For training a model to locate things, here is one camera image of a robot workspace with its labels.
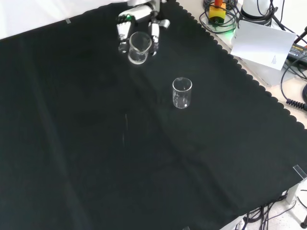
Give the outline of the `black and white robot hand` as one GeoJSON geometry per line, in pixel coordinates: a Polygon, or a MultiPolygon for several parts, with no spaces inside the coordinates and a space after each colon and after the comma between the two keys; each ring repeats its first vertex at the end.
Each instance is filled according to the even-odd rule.
{"type": "Polygon", "coordinates": [[[117,31],[119,38],[118,50],[120,53],[128,51],[128,41],[131,37],[132,29],[135,24],[149,20],[150,38],[153,42],[150,53],[155,55],[159,48],[160,28],[167,29],[170,21],[163,15],[162,4],[165,0],[128,0],[127,5],[130,9],[123,11],[117,17],[117,31]]]}

